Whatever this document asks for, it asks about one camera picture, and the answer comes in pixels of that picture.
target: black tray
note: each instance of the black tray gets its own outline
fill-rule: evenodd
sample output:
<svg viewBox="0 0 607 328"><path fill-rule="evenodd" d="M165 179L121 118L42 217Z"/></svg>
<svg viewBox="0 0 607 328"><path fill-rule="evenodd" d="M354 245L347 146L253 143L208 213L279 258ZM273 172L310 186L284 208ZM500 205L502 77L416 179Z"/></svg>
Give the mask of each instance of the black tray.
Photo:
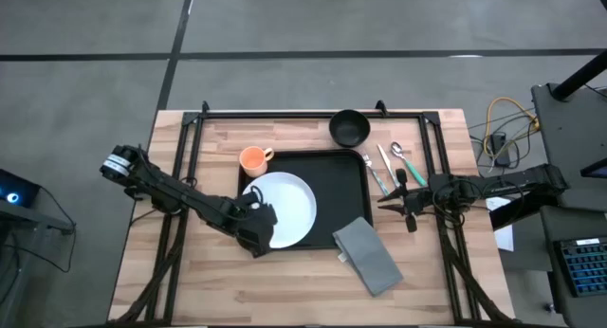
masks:
<svg viewBox="0 0 607 328"><path fill-rule="evenodd" d="M299 176L310 186L316 198L316 220L312 229L295 244L282 249L334 248L333 232L358 217L373 225L367 171L362 157L348 149L325 151L276 152L267 172L285 172ZM238 175L238 193L253 179L242 168Z"/></svg>

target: orange mug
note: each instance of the orange mug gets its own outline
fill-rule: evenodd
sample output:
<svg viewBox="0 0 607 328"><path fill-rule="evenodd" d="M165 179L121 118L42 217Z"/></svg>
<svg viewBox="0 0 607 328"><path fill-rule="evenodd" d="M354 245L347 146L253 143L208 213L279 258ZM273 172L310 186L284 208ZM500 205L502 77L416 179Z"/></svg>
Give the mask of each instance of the orange mug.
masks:
<svg viewBox="0 0 607 328"><path fill-rule="evenodd" d="M267 162L274 157L274 150L247 147L240 153L240 165L250 177L258 177L267 172Z"/></svg>

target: blue keyboard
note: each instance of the blue keyboard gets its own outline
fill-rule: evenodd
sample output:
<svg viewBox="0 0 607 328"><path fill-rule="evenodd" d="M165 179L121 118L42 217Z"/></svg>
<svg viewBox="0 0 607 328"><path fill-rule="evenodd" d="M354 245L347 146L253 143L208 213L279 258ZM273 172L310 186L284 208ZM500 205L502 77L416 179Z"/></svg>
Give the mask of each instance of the blue keyboard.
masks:
<svg viewBox="0 0 607 328"><path fill-rule="evenodd" d="M554 245L574 297L607 294L607 237Z"/></svg>

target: gray towel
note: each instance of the gray towel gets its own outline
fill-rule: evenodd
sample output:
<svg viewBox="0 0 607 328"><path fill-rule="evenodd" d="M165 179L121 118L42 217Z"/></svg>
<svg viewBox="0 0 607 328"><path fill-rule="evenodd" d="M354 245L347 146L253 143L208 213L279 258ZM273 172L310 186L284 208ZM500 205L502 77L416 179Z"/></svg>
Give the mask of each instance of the gray towel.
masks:
<svg viewBox="0 0 607 328"><path fill-rule="evenodd" d="M376 231L359 217L333 233L345 258L373 297L402 281L402 274Z"/></svg>

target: gray floor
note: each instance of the gray floor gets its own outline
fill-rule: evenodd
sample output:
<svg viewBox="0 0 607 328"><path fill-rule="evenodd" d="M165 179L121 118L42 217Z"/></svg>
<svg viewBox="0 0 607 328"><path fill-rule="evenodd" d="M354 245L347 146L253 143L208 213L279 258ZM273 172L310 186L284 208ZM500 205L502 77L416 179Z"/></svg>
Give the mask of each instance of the gray floor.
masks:
<svg viewBox="0 0 607 328"><path fill-rule="evenodd" d="M0 54L168 53L182 3L0 0ZM598 0L194 0L183 51L605 47L606 18ZM463 108L471 125L485 120L495 97L532 107L531 85L559 82L591 58L180 62L168 108L198 109L202 100L214 109L358 108L384 100L393 108ZM105 320L133 204L98 168L115 144L147 143L165 69L165 62L0 63L0 168L51 189L79 230L69 274L39 264L22 326ZM607 76L593 85L607 85ZM499 104L493 116L516 111ZM532 143L521 169L545 160L540 136ZM68 248L59 242L53 255ZM542 309L550 300L544 273L506 277L517 317L561 323Z"/></svg>

